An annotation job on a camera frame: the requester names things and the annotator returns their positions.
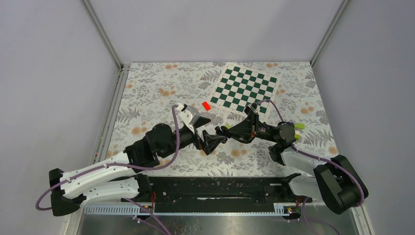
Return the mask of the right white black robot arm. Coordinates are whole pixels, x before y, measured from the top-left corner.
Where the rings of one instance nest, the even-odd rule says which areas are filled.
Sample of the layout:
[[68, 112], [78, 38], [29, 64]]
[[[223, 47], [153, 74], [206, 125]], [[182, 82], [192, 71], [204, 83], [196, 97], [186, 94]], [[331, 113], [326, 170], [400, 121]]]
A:
[[289, 122], [271, 126], [260, 122], [254, 113], [239, 124], [220, 128], [228, 139], [251, 143], [255, 138], [274, 142], [269, 147], [272, 161], [299, 169], [306, 175], [287, 177], [288, 184], [281, 187], [281, 197], [288, 202], [299, 196], [321, 200], [335, 214], [359, 207], [369, 191], [347, 157], [337, 155], [331, 159], [317, 157], [300, 150], [295, 142], [295, 128]]

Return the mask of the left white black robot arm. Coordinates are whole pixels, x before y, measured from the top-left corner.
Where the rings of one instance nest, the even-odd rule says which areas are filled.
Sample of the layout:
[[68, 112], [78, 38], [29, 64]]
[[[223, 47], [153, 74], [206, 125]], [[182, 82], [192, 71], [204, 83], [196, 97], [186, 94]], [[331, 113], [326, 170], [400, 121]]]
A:
[[216, 134], [197, 133], [197, 128], [210, 122], [199, 117], [195, 123], [172, 129], [159, 123], [146, 132], [141, 140], [125, 147], [122, 152], [82, 169], [63, 171], [59, 168], [49, 172], [50, 210], [56, 217], [76, 212], [82, 206], [95, 201], [137, 198], [146, 201], [152, 189], [142, 171], [166, 168], [160, 158], [178, 157], [179, 150], [188, 145], [210, 154], [219, 144], [225, 143], [225, 126], [216, 127]]

